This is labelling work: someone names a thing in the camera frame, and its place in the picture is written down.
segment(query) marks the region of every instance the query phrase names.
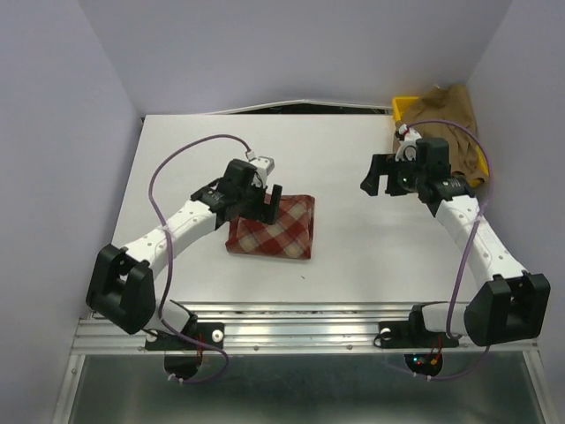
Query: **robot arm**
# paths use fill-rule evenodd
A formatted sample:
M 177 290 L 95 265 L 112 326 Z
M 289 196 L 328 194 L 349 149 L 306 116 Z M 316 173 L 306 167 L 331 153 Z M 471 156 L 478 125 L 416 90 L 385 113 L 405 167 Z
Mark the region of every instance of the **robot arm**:
M 549 283 L 542 274 L 526 271 L 504 247 L 487 220 L 478 218 L 478 202 L 464 178 L 451 176 L 448 143 L 422 139 L 410 129 L 396 154 L 374 155 L 361 188 L 375 196 L 381 175 L 388 176 L 385 193 L 417 193 L 433 216 L 446 228 L 461 251 L 472 225 L 478 230 L 468 265 L 478 294 L 468 306 L 456 304 L 452 331 L 469 336 L 480 346 L 534 338 L 539 335 L 549 297 Z M 408 322 L 387 322 L 392 334 L 384 348 L 427 347 L 446 331 L 448 303 L 416 305 Z
M 273 159 L 232 160 L 223 177 L 199 189 L 184 206 L 145 236 L 117 248 L 105 246 L 98 254 L 87 293 L 87 304 L 128 334 L 144 330 L 169 331 L 157 316 L 154 279 L 167 266 L 165 231 L 173 239 L 173 257 L 229 220 L 242 216 L 273 223 L 282 188 L 274 185 L 270 203 L 264 203 L 267 176 Z M 168 302 L 163 316 L 177 331 L 190 336 L 196 315 Z

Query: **gray floor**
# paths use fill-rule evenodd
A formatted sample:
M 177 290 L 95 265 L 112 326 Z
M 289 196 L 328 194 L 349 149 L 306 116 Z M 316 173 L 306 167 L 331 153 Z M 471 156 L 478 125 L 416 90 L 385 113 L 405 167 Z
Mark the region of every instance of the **gray floor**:
M 443 375 L 476 354 L 446 355 Z M 401 355 L 242 357 L 217 382 L 167 382 L 159 356 L 87 358 L 71 422 L 500 423 L 544 422 L 520 352 L 490 353 L 478 371 L 426 382 L 388 364 Z

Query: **cable connector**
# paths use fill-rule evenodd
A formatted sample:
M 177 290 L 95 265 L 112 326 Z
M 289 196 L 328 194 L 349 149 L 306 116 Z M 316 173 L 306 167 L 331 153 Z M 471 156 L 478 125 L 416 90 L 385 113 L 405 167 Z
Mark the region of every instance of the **cable connector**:
M 245 157 L 247 158 L 247 160 L 248 160 L 249 162 L 250 162 L 250 161 L 253 161 L 253 160 L 255 160 L 255 159 L 257 159 L 257 156 L 255 155 L 255 152 L 253 152 L 252 150 L 249 150 L 249 151 L 245 152 Z

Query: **metal bar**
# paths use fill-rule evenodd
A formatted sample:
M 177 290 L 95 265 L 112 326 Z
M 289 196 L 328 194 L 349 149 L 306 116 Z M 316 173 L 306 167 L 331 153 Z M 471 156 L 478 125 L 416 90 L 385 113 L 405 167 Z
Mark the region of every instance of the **metal bar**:
M 539 408 L 546 424 L 560 424 L 559 415 L 555 409 L 549 387 L 547 386 L 546 373 L 544 372 L 539 352 L 524 352 L 524 360 L 530 373 L 533 389 L 538 397 Z
M 56 402 L 53 424 L 69 422 L 71 418 L 72 405 L 79 388 L 80 375 L 84 367 L 85 357 L 83 355 L 71 355 L 64 372 L 63 385 Z
M 378 322 L 406 319 L 412 307 L 409 303 L 185 305 L 198 314 L 201 322 L 225 323 L 224 348 L 232 355 L 414 352 L 373 346 L 379 332 Z M 144 344 L 145 334 L 128 336 L 111 322 L 93 317 L 80 321 L 72 353 L 163 355 L 163 352 L 146 352 Z M 502 352 L 537 349 L 532 341 L 493 346 L 493 350 Z M 464 338 L 459 348 L 445 351 L 482 350 Z

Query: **brown cloth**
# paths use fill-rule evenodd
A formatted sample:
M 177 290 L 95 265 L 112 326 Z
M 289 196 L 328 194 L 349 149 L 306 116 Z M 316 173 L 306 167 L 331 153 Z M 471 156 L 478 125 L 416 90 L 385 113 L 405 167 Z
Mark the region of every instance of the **brown cloth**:
M 455 121 L 473 134 L 477 133 L 471 99 L 463 84 L 455 84 L 447 90 L 432 88 L 410 105 L 403 114 L 402 122 L 396 125 L 433 118 Z M 441 137 L 448 142 L 452 173 L 464 174 L 469 182 L 473 179 L 488 181 L 488 176 L 478 168 L 477 144 L 463 131 L 445 124 L 422 124 L 415 129 L 422 137 Z M 393 148 L 394 151 L 398 149 L 398 140 L 395 140 Z

